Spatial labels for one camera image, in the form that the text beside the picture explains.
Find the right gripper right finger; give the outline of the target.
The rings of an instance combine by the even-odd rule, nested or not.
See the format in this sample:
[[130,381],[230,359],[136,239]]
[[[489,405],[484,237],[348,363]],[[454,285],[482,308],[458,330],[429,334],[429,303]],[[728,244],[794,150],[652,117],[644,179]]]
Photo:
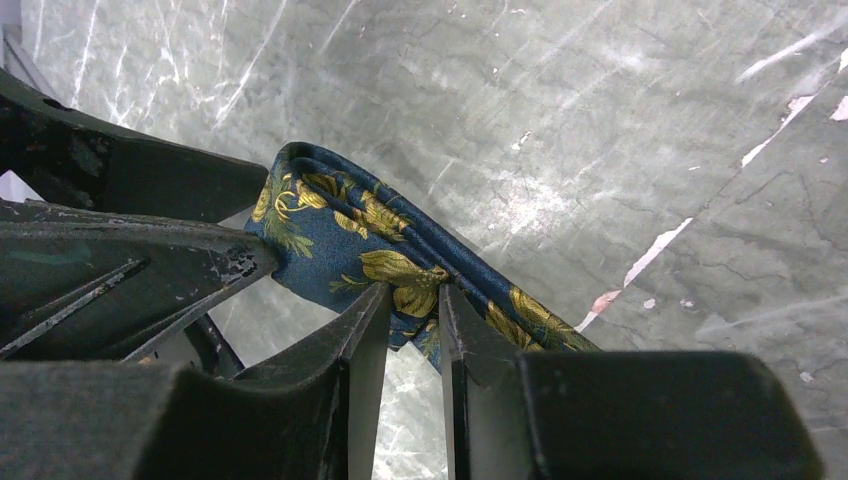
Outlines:
[[526,352],[439,292],[453,479],[821,479],[791,399],[729,351]]

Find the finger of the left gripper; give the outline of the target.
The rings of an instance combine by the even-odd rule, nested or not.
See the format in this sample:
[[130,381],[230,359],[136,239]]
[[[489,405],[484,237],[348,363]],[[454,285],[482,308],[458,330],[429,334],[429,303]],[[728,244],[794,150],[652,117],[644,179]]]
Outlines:
[[277,266],[215,224],[1,205],[1,356],[135,361]]
[[266,168],[120,127],[1,74],[1,170],[73,208],[218,223],[254,206]]

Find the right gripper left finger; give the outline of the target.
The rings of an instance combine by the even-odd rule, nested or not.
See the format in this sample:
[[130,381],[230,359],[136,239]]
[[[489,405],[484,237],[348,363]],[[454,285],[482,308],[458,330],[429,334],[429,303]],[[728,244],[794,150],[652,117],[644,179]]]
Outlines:
[[5,362],[5,479],[368,479],[391,299],[233,378],[163,362]]

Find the blue yellow floral tie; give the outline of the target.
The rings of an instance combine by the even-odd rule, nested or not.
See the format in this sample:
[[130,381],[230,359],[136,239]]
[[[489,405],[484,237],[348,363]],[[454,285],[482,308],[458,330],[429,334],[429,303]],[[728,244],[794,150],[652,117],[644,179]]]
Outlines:
[[519,348],[591,352],[594,344],[413,203],[343,156],[305,142],[277,154],[245,229],[271,246],[274,280],[335,312],[368,287],[391,295],[389,346],[441,361],[439,292],[457,286]]

